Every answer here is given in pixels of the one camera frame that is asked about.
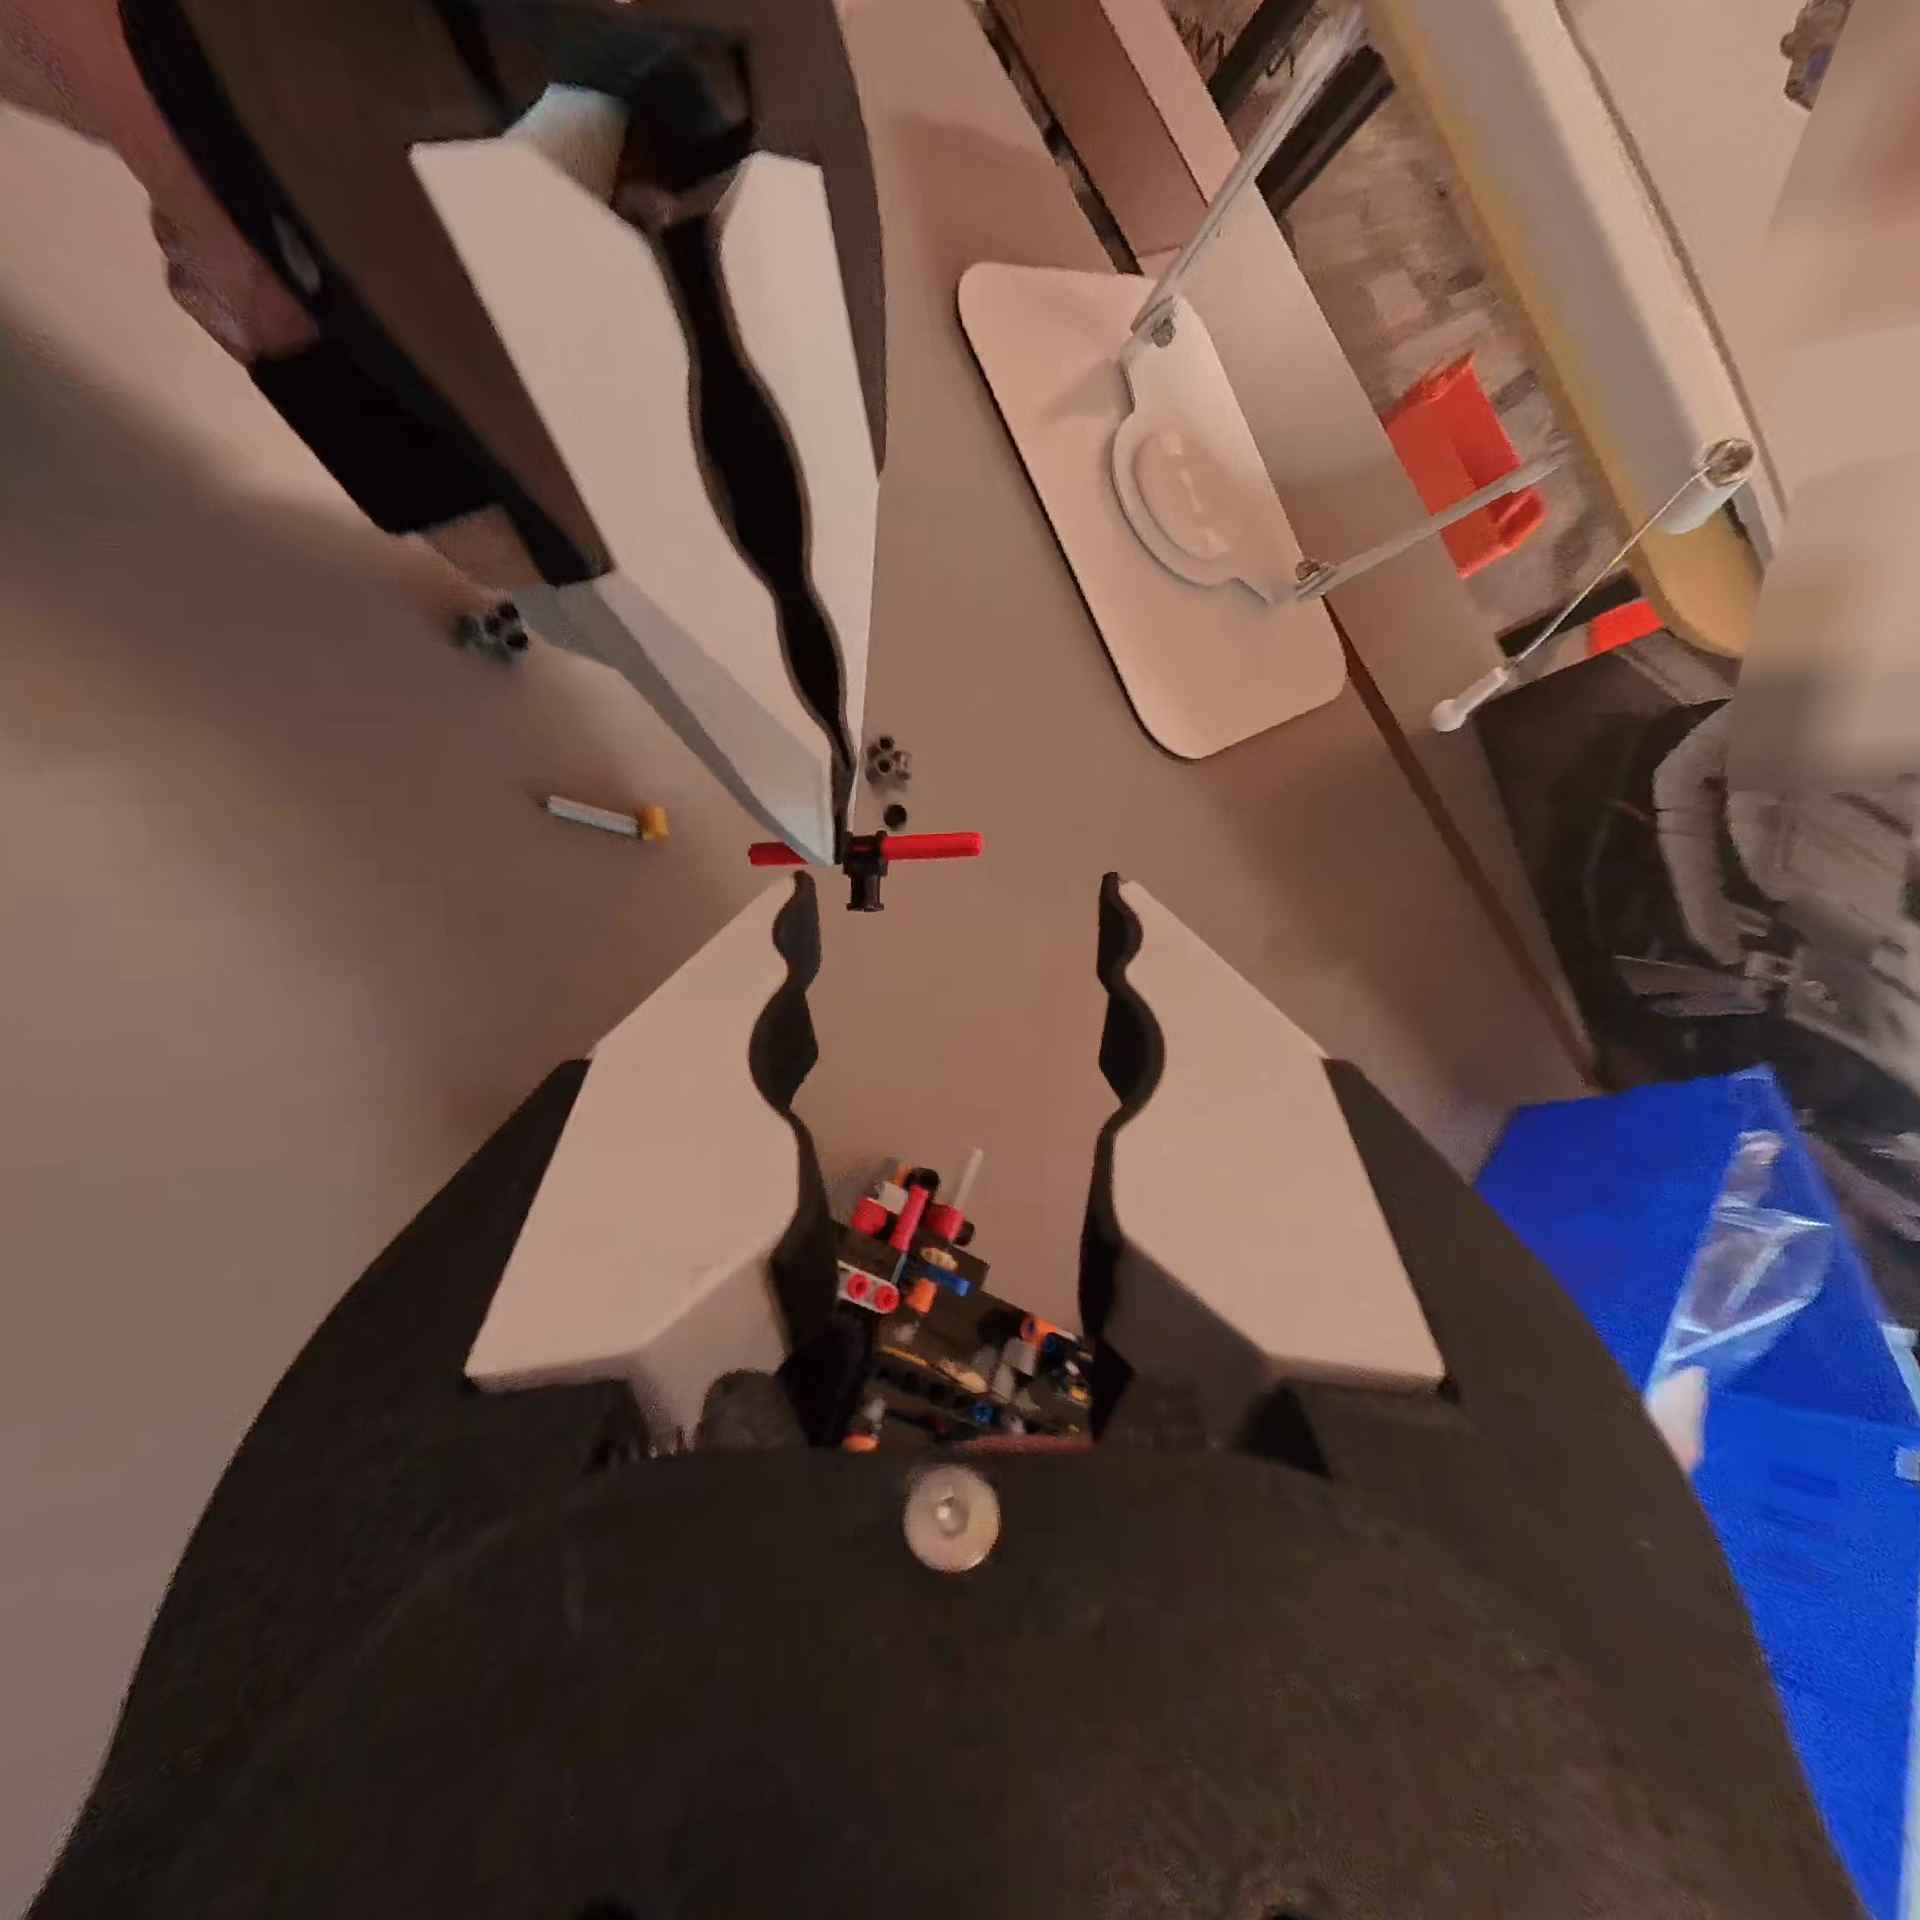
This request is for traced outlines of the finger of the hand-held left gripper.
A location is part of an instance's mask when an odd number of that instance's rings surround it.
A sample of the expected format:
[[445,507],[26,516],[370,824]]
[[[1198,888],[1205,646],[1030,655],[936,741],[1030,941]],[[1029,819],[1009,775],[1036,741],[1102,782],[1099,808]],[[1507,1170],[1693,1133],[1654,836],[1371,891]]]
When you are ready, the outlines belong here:
[[[410,161],[607,550],[583,584],[526,588],[546,639],[641,690],[767,833],[831,855],[837,831],[774,831],[710,722],[751,701],[709,641],[764,604],[726,550],[694,455],[688,347],[666,288],[666,227],[615,204],[631,107],[552,81],[503,134],[421,141]],[[719,185],[733,174],[725,169]]]
[[692,454],[764,609],[709,639],[749,700],[710,733],[774,833],[852,824],[882,457],[825,169],[756,153],[666,227]]

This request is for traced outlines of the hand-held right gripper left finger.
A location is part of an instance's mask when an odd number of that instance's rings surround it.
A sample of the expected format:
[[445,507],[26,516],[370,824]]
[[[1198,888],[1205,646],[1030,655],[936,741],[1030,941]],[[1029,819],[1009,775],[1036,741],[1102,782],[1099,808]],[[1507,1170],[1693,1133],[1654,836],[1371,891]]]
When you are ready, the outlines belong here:
[[774,880],[592,1046],[468,1383],[625,1386],[677,1440],[716,1379],[793,1353],[819,1304],[778,1267],[825,1211],[797,1115],[821,957],[812,876]]

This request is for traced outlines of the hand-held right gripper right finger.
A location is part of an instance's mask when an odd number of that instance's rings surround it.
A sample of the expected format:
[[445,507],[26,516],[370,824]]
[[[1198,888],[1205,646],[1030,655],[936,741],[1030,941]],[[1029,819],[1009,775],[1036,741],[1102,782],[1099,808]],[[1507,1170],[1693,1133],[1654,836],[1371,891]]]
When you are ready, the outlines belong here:
[[1446,1364],[1333,1056],[1142,882],[1099,890],[1097,1136],[1079,1307],[1215,1444],[1287,1389],[1429,1397]]

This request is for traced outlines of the red axle lego piece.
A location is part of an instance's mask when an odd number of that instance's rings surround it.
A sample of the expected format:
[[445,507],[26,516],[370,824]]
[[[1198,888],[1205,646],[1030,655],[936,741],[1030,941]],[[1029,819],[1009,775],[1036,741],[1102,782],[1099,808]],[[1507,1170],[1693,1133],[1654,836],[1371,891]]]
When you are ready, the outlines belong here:
[[900,863],[977,859],[987,839],[977,829],[951,831],[857,831],[843,828],[828,855],[812,855],[786,839],[760,839],[749,845],[746,859],[756,870],[798,870],[828,866],[846,878],[846,909],[879,914],[884,909],[884,883]]

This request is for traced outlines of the black lego assembly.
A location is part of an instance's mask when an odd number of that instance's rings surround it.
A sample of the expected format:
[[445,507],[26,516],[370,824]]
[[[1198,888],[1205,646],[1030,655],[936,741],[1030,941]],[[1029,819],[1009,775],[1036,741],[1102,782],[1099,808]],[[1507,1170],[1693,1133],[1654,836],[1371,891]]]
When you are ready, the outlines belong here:
[[998,1293],[974,1248],[984,1162],[982,1147],[953,1176],[896,1162],[837,1227],[834,1312],[852,1341],[839,1452],[1092,1440],[1092,1347]]

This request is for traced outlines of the person's left hand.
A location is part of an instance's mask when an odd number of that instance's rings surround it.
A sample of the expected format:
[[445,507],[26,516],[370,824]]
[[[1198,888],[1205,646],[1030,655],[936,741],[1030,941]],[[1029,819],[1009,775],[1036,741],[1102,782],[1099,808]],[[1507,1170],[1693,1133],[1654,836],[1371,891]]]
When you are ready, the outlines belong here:
[[117,2],[6,2],[2,97],[119,155],[149,196],[172,297],[232,360],[253,368],[318,345],[318,323],[181,148]]

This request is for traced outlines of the beige tray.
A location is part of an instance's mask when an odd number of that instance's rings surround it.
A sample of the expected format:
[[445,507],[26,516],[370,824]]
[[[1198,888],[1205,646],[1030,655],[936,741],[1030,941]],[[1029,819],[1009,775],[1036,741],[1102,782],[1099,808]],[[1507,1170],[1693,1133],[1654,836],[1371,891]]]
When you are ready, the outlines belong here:
[[1260,169],[1371,38],[1444,111],[1444,141],[1507,269],[1576,457],[1646,550],[1727,585],[1663,585],[1680,627],[1739,654],[1779,488],[1758,416],[1561,4],[1335,4],[1248,148],[1156,279],[984,260],[959,317],[1022,472],[1147,735],[1219,755],[1333,703],[1349,681],[1330,594],[1566,461],[1561,449],[1343,561],[1309,557],[1191,283]]

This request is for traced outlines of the blue box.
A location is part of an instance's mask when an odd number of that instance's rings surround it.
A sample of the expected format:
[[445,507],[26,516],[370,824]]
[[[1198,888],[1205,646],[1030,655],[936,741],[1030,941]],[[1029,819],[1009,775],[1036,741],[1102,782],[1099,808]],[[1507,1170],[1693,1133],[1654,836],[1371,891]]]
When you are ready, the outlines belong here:
[[1525,1107],[1481,1196],[1548,1265],[1644,1396],[1741,1131],[1785,1136],[1799,1205],[1837,1227],[1819,1297],[1727,1383],[1687,1371],[1682,1446],[1870,1916],[1916,1916],[1916,1360],[1781,1081],[1748,1067]]

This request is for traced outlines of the clear plastic bag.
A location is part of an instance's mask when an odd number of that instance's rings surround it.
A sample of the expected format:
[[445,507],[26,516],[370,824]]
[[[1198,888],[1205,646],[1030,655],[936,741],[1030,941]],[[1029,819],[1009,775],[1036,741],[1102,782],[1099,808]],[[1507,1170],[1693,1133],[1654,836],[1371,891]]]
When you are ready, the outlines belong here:
[[1687,1373],[1727,1383],[1813,1305],[1835,1263],[1832,1220],[1799,1203],[1782,1131],[1741,1131],[1709,1224],[1669,1313],[1644,1397]]

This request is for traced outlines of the red plastic bracket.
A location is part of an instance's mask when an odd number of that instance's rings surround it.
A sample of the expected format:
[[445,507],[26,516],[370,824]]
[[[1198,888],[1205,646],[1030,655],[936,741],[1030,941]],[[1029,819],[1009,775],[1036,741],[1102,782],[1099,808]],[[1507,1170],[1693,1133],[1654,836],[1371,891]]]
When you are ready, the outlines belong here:
[[[1380,412],[1380,425],[1431,516],[1517,474],[1522,457],[1466,351],[1419,378]],[[1442,530],[1463,580],[1515,556],[1545,524],[1539,486],[1509,491]]]

